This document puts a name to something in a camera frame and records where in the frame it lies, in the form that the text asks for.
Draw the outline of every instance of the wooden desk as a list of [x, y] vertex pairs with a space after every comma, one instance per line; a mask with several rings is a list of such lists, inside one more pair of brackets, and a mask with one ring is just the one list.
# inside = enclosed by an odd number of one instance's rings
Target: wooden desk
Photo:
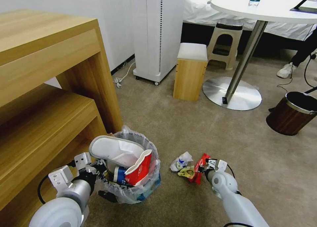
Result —
[[[62, 89], [46, 84], [56, 76]], [[40, 180], [121, 130], [97, 19], [18, 10], [0, 14], [0, 219], [28, 226]], [[56, 191], [48, 180], [45, 201]]]
[[17, 10], [0, 14], [0, 107], [57, 77], [95, 100], [107, 132], [122, 119], [97, 19]]

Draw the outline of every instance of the plastic stool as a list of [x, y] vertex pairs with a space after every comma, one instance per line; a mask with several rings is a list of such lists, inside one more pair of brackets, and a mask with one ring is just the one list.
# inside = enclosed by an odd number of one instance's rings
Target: plastic stool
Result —
[[[223, 61], [226, 63], [226, 70], [233, 69], [242, 29], [242, 25], [227, 25], [223, 23], [217, 23], [207, 48], [208, 61]], [[230, 46], [217, 44], [219, 36], [224, 34], [230, 35], [232, 37], [232, 43]]]
[[207, 63], [206, 45], [181, 43], [177, 56], [174, 98], [198, 100]]

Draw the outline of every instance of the brown trash bin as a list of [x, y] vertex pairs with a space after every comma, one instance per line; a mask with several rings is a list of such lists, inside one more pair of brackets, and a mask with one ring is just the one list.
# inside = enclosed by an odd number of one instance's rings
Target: brown trash bin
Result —
[[272, 130], [296, 135], [317, 115], [317, 99], [306, 93], [288, 92], [266, 118]]

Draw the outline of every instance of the robotic hand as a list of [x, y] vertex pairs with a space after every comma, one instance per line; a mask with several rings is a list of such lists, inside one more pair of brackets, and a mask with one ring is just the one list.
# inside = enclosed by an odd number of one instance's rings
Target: robotic hand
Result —
[[238, 191], [235, 178], [226, 173], [227, 163], [220, 160], [216, 168], [215, 159], [206, 159], [208, 166], [205, 173], [212, 190], [222, 199], [224, 209], [231, 221], [225, 226], [269, 227], [252, 202]]
[[[68, 166], [63, 166], [49, 174], [49, 179], [57, 190], [56, 199], [44, 204], [34, 214], [29, 227], [80, 227], [88, 214], [88, 200], [94, 190], [98, 172], [89, 153], [82, 153], [75, 158], [77, 177]], [[212, 190], [222, 199], [224, 209], [232, 223], [225, 226], [269, 227], [255, 206], [238, 191], [233, 176], [226, 173], [227, 163], [220, 160], [216, 167], [215, 159], [206, 159], [204, 172]]]
[[45, 203], [31, 219], [29, 227], [80, 227], [88, 214], [88, 200], [94, 190], [97, 170], [91, 166], [89, 153], [74, 158], [77, 177], [67, 165], [49, 174], [49, 179], [57, 190], [56, 199]]

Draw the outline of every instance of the trash bag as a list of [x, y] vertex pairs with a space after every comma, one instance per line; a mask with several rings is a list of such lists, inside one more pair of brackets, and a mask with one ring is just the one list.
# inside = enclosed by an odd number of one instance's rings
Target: trash bag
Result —
[[98, 176], [95, 189], [98, 194], [111, 202], [135, 204], [144, 201], [161, 183], [159, 174], [160, 160], [158, 150], [143, 134], [130, 130], [123, 125], [122, 130], [114, 134], [117, 138], [134, 141], [144, 148], [152, 150], [152, 158], [149, 174], [141, 181], [138, 186], [120, 186], [117, 183], [107, 180], [103, 176]]

